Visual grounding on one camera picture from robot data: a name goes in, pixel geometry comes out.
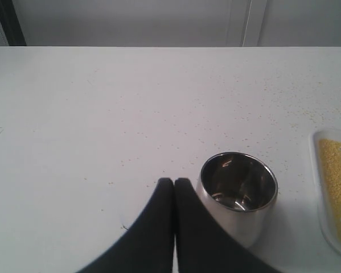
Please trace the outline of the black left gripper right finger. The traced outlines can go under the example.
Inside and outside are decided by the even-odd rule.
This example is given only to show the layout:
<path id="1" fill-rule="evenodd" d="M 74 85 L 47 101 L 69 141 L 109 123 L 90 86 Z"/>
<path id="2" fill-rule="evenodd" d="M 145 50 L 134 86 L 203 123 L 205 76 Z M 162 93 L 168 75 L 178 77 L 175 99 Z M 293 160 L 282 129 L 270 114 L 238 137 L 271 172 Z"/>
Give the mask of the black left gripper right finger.
<path id="1" fill-rule="evenodd" d="M 174 190 L 179 272 L 277 272 L 219 226 L 189 179 L 177 179 Z"/>

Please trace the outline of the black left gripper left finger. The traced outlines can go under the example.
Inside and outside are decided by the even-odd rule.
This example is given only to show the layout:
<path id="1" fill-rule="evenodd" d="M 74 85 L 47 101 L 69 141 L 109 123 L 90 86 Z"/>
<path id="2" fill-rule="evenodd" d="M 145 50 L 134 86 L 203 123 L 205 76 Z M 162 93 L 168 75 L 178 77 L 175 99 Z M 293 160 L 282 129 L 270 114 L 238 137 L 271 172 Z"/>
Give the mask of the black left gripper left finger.
<path id="1" fill-rule="evenodd" d="M 158 180 L 136 221 L 80 272 L 171 272 L 174 255 L 174 184 Z"/>

